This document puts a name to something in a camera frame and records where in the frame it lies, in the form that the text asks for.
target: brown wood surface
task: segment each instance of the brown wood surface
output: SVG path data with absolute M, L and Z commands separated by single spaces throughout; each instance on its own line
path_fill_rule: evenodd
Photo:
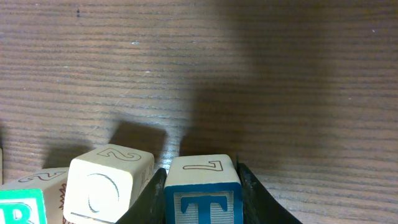
M 398 223 L 397 1 L 5 0 L 4 180 L 238 154 L 304 223 Z

